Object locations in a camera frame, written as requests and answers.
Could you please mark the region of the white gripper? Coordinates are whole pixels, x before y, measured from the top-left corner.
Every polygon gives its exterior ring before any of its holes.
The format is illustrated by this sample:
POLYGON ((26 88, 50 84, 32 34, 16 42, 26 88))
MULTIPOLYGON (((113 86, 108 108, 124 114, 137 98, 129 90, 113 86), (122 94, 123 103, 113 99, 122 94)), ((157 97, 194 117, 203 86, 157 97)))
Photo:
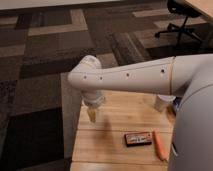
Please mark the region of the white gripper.
POLYGON ((83 91, 82 92, 82 99, 86 106, 89 108, 87 109, 87 113, 91 122, 96 122, 96 109, 98 108, 104 101, 105 96, 102 91, 83 91))

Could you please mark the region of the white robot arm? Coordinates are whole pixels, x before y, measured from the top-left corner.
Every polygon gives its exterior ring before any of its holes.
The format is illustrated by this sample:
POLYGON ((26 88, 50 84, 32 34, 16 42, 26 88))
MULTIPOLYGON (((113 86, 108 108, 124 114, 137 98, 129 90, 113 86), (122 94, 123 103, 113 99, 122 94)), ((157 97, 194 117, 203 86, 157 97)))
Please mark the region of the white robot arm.
POLYGON ((168 171, 213 171, 213 54, 183 55, 104 69, 85 56, 68 74, 87 104, 104 90, 173 95, 181 99, 168 171))

